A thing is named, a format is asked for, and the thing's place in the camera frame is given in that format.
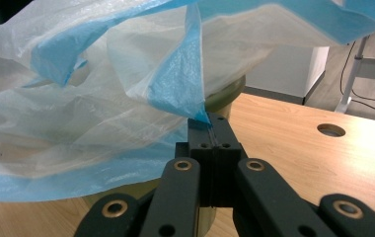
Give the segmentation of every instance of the table top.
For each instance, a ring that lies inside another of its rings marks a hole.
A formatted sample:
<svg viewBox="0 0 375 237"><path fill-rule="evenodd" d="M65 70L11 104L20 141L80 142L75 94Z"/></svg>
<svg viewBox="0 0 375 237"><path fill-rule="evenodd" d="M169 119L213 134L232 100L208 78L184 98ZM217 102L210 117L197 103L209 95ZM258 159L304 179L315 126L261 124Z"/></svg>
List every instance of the table top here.
<svg viewBox="0 0 375 237"><path fill-rule="evenodd" d="M301 198L340 193L375 210L375 120L242 94L230 123L249 157L269 162ZM320 124L345 135L324 135ZM0 202L0 236L73 236L88 210L82 198ZM236 236L230 214L218 209L207 236Z"/></svg>

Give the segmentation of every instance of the wooden floor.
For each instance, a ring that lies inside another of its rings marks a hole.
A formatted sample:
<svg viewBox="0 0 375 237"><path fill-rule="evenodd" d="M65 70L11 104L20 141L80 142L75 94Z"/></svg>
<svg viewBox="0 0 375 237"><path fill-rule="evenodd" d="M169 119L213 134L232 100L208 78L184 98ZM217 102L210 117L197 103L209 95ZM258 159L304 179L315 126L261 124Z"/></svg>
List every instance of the wooden floor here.
<svg viewBox="0 0 375 237"><path fill-rule="evenodd" d="M330 48L329 57L326 64L325 78L321 81L314 93L308 99L305 104L306 106L327 111L335 110L341 98L339 88L340 74L345 65L351 46L352 43L350 45L333 46ZM343 91L354 61L354 55L357 53L359 46L360 40L355 43L348 63L344 69L341 85ZM375 57L375 34L369 38L363 54L366 57ZM353 91L358 96L375 99L375 80L357 77L353 86ZM353 93L351 94L351 98L354 101L359 101L375 108L375 101L358 98ZM375 119L375 110L356 102L350 103L346 113L352 116Z"/></svg>

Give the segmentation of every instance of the blue and white plastic sheet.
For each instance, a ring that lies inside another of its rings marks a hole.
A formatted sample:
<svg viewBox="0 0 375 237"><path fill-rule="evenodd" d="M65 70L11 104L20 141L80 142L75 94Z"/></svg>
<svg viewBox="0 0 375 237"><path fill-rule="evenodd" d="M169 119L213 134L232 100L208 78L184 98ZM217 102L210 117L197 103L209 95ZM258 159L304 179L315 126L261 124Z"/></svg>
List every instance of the blue and white plastic sheet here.
<svg viewBox="0 0 375 237"><path fill-rule="evenodd" d="M37 0L0 26L0 201L157 178L186 118L280 44L375 32L365 0Z"/></svg>

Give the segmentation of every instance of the black cable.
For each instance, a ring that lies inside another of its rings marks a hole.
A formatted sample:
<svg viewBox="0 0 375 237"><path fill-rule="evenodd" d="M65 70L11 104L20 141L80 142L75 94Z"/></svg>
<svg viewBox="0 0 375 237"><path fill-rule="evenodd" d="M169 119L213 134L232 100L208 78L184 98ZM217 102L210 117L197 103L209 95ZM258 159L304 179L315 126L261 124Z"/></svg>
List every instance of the black cable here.
<svg viewBox="0 0 375 237"><path fill-rule="evenodd" d="M347 55L347 59L345 60L345 63L344 63L344 67L343 67L343 70L341 71L341 75L340 75L340 92L341 94L343 95L343 90L342 90L342 80L343 80L343 74L344 74L344 69L346 68L347 66L347 63L348 63L348 60L350 59L350 55L351 55L351 52L353 51L353 48L354 48L354 45L356 44L356 41L353 42L353 44L351 45L351 48L350 48L350 51L348 52L348 55ZM365 99L365 100L370 100L370 101L375 101L375 99L372 99L372 98L366 98L366 97L362 97L362 96L359 96L357 95L353 89L351 89L351 92L358 98L360 99ZM375 107L372 107L366 103L363 103L363 102L360 102L360 101L356 101L356 100L352 100L353 102L355 103L359 103L361 105L364 105L368 108L371 108L372 110L375 110Z"/></svg>

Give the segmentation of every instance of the metal leg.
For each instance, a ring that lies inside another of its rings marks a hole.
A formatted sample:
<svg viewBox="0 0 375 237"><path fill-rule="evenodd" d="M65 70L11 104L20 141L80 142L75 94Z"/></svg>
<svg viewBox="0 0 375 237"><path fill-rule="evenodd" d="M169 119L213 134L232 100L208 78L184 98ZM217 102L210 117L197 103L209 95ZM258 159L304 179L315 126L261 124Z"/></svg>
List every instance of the metal leg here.
<svg viewBox="0 0 375 237"><path fill-rule="evenodd" d="M368 38L369 36L364 37L362 39L359 51L354 56L353 66L351 68L350 75L348 76L347 84L345 85L343 95L335 109L335 112L344 114L347 111L348 105L350 104L350 101L351 101L350 92L351 92L351 89L353 88L353 83L354 83L354 80L356 79L356 74L359 71L360 63L362 62L362 59L363 59L363 49L365 48Z"/></svg>

